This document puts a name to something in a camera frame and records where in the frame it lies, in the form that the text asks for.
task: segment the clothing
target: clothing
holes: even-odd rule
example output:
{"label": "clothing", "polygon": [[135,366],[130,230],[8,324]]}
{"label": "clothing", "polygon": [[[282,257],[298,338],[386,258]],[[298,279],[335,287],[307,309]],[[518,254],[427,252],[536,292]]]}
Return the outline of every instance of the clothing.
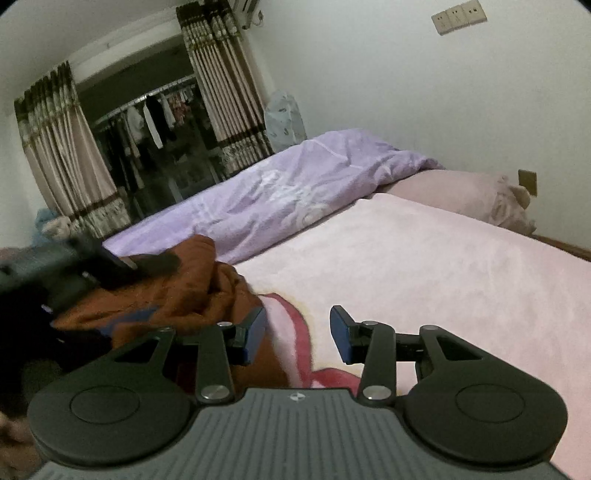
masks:
{"label": "clothing", "polygon": [[121,140],[121,144],[123,145],[123,150],[126,157],[131,155],[131,143],[133,139],[129,138],[127,133],[125,132],[125,124],[123,119],[116,118],[115,120],[115,128],[117,128],[117,133],[119,134],[119,139]]}
{"label": "clothing", "polygon": [[160,98],[158,100],[160,101],[160,105],[162,105],[162,109],[164,111],[164,118],[166,119],[166,123],[168,124],[168,127],[172,130],[174,128],[174,124],[176,123],[176,120],[174,119],[173,111],[170,109],[170,105],[168,104],[168,100],[164,97],[164,95],[162,95],[162,93],[160,94]]}
{"label": "clothing", "polygon": [[171,95],[168,104],[177,123],[184,125],[185,117],[191,113],[191,107],[185,103],[183,96],[178,92]]}
{"label": "clothing", "polygon": [[127,122],[129,123],[129,130],[135,142],[140,142],[145,137],[143,128],[145,125],[144,117],[138,112],[137,108],[130,106],[127,109]]}
{"label": "clothing", "polygon": [[107,149],[105,148],[105,146],[103,145],[103,143],[96,138],[95,135],[95,140],[96,140],[96,146],[99,147],[99,152],[100,152],[100,156],[103,157],[103,161],[105,162],[105,165],[107,165],[107,168],[109,169],[109,171],[111,171],[111,163],[109,162],[109,156],[107,155]]}
{"label": "clothing", "polygon": [[[240,323],[253,308],[262,305],[233,266],[216,261],[216,249],[210,238],[192,236],[172,251],[181,261],[176,273],[115,291],[97,288],[60,315],[54,326],[60,330],[104,330],[123,315],[139,310],[147,312],[143,317],[149,317],[146,322],[134,317],[112,329],[113,347],[117,348],[164,326],[174,327],[178,335],[191,335],[223,320]],[[158,310],[151,314],[147,309],[154,306]],[[268,335],[263,338],[252,365],[231,369],[238,395],[246,387],[288,387],[287,375]],[[188,376],[194,382],[194,372]]]}
{"label": "clothing", "polygon": [[156,97],[148,97],[146,99],[146,107],[148,107],[152,120],[154,121],[154,126],[156,127],[162,142],[166,143],[169,140],[176,140],[177,136],[168,127],[166,117],[164,116],[164,109]]}
{"label": "clothing", "polygon": [[135,178],[135,182],[138,184],[138,189],[143,189],[144,188],[144,181],[142,180],[141,175],[139,174],[139,170],[138,167],[135,166],[135,159],[131,158],[131,157],[127,157],[127,162],[129,162],[129,165],[131,166],[131,171],[134,173],[134,178]]}
{"label": "clothing", "polygon": [[134,138],[133,134],[131,133],[131,129],[129,128],[129,122],[127,120],[127,116],[121,115],[121,119],[122,119],[123,126],[125,129],[125,135],[127,136],[128,140],[129,140],[129,146],[131,147],[131,153],[134,156],[134,158],[139,158],[139,150],[138,150],[137,142],[135,141],[135,138]]}
{"label": "clothing", "polygon": [[150,151],[148,150],[148,140],[144,140],[142,143],[138,144],[138,151],[139,151],[139,160],[142,163],[142,166],[147,171],[157,170],[158,167],[156,162],[150,155]]}
{"label": "clothing", "polygon": [[203,143],[205,143],[205,148],[208,150],[217,148],[218,144],[216,134],[213,131],[212,122],[209,119],[209,115],[207,114],[207,109],[205,108],[203,100],[196,98],[191,104],[191,110],[193,111],[193,115],[197,120],[197,128],[199,129]]}
{"label": "clothing", "polygon": [[131,163],[125,157],[125,150],[121,143],[121,138],[117,128],[111,123],[107,130],[107,139],[109,141],[109,152],[111,157],[111,177],[118,187],[124,187],[131,193],[138,191],[138,183],[135,179]]}
{"label": "clothing", "polygon": [[43,227],[52,220],[59,217],[59,213],[50,210],[49,208],[42,208],[37,212],[35,217],[35,232],[33,233],[33,246],[37,247],[51,242],[51,239],[43,235]]}
{"label": "clothing", "polygon": [[150,135],[152,135],[152,138],[154,139],[154,143],[156,144],[156,147],[163,148],[164,144],[162,143],[162,139],[160,138],[160,133],[158,133],[158,129],[156,128],[156,124],[154,123],[154,120],[152,119],[152,114],[151,114],[150,110],[148,109],[147,102],[144,105],[144,117],[146,119],[146,125],[148,125],[148,130],[150,131]]}

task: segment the air conditioner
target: air conditioner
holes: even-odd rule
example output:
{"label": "air conditioner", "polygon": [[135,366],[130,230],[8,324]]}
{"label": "air conditioner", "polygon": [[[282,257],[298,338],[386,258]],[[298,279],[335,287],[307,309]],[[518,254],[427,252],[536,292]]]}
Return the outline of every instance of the air conditioner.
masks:
{"label": "air conditioner", "polygon": [[243,30],[250,28],[258,2],[259,0],[230,0],[239,28]]}

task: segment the hanging clothes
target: hanging clothes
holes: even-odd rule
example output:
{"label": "hanging clothes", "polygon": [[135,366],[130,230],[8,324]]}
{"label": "hanging clothes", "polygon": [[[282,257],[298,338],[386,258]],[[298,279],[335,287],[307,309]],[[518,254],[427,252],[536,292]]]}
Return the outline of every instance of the hanging clothes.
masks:
{"label": "hanging clothes", "polygon": [[127,122],[129,123],[129,130],[135,142],[141,142],[144,138],[144,117],[138,112],[137,108],[130,106],[127,109]]}
{"label": "hanging clothes", "polygon": [[128,138],[127,134],[125,133],[125,127],[123,125],[123,122],[121,121],[120,118],[115,117],[113,119],[113,123],[115,124],[115,128],[117,130],[117,133],[119,134],[119,139],[121,140],[121,144],[123,145],[123,151],[125,153],[125,156],[129,157],[131,155],[131,145],[130,145],[129,138]]}
{"label": "hanging clothes", "polygon": [[212,122],[209,119],[203,100],[196,96],[192,105],[193,115],[197,120],[197,128],[199,129],[205,148],[214,150],[219,144],[217,143],[216,134],[213,131]]}
{"label": "hanging clothes", "polygon": [[137,143],[135,141],[133,134],[131,133],[131,129],[129,127],[129,122],[127,121],[127,116],[121,115],[121,119],[123,122],[123,128],[125,130],[125,135],[127,136],[127,139],[129,140],[129,146],[131,147],[131,153],[134,156],[134,158],[137,158],[139,160],[138,146],[137,146]]}
{"label": "hanging clothes", "polygon": [[180,92],[171,95],[168,101],[175,120],[182,127],[184,125],[185,117],[191,112],[191,107],[183,102],[183,97]]}
{"label": "hanging clothes", "polygon": [[129,192],[135,193],[138,191],[138,182],[135,178],[131,163],[125,156],[125,150],[121,141],[121,136],[118,134],[117,127],[113,124],[113,122],[111,122],[107,133],[109,148],[113,157],[113,161],[111,162],[111,166],[113,167],[113,170],[111,171],[113,181],[118,187],[124,187]]}
{"label": "hanging clothes", "polygon": [[138,144],[139,150],[139,160],[142,163],[144,170],[146,171],[154,171],[158,170],[158,166],[156,162],[152,158],[150,151],[148,149],[148,140],[144,140],[142,143]]}
{"label": "hanging clothes", "polygon": [[143,189],[145,185],[144,181],[142,180],[142,176],[139,174],[138,168],[135,166],[135,163],[133,161],[130,161],[129,164],[131,165],[131,170],[134,174],[135,182],[138,184],[138,189]]}
{"label": "hanging clothes", "polygon": [[100,156],[103,158],[105,165],[107,165],[107,169],[109,171],[111,171],[112,167],[111,167],[111,162],[109,160],[109,156],[107,155],[107,149],[105,148],[103,143],[100,141],[100,139],[97,137],[97,135],[95,135],[95,140],[96,140],[96,146],[99,147]]}
{"label": "hanging clothes", "polygon": [[149,112],[150,115],[152,117],[152,121],[154,122],[154,126],[156,127],[156,130],[158,131],[158,134],[160,136],[160,140],[162,141],[162,143],[165,143],[167,141],[175,141],[177,139],[177,136],[174,134],[174,132],[168,127],[168,123],[166,122],[166,118],[164,116],[164,109],[162,107],[162,105],[160,105],[160,102],[156,99],[156,97],[148,97],[146,99],[146,105],[145,105]]}
{"label": "hanging clothes", "polygon": [[158,133],[158,129],[156,128],[156,124],[152,119],[152,114],[148,109],[147,102],[146,105],[144,105],[144,117],[146,119],[146,125],[148,125],[148,130],[150,131],[150,135],[152,135],[152,138],[154,139],[156,147],[163,148],[164,144],[162,143],[162,139],[160,138],[160,134]]}
{"label": "hanging clothes", "polygon": [[166,119],[168,128],[172,130],[174,128],[176,120],[174,119],[173,111],[170,109],[168,100],[164,97],[164,95],[162,95],[162,93],[160,94],[160,98],[158,100],[160,101],[160,105],[162,105],[162,110],[164,111],[164,118]]}

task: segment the pink pillow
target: pink pillow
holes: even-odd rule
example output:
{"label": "pink pillow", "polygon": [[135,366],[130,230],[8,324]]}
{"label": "pink pillow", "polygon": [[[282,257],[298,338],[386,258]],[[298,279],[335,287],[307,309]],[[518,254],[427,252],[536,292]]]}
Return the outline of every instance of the pink pillow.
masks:
{"label": "pink pillow", "polygon": [[530,194],[511,186],[504,175],[453,170],[426,170],[378,189],[403,199],[459,213],[523,235],[535,231],[525,209]]}

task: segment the brown cloth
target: brown cloth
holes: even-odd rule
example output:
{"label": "brown cloth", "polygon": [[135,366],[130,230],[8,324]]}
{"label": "brown cloth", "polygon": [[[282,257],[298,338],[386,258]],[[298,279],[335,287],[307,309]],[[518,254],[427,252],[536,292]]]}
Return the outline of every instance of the brown cloth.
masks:
{"label": "brown cloth", "polygon": [[[55,327],[101,328],[125,314],[158,307],[148,322],[116,325],[112,339],[117,348],[163,326],[174,327],[179,335],[189,335],[221,321],[240,323],[252,308],[262,306],[234,267],[215,261],[215,246],[210,238],[195,235],[172,251],[181,261],[173,275],[150,278],[116,291],[99,288],[61,315]],[[289,386],[268,335],[253,364],[232,367],[232,376],[238,394],[246,387]]]}

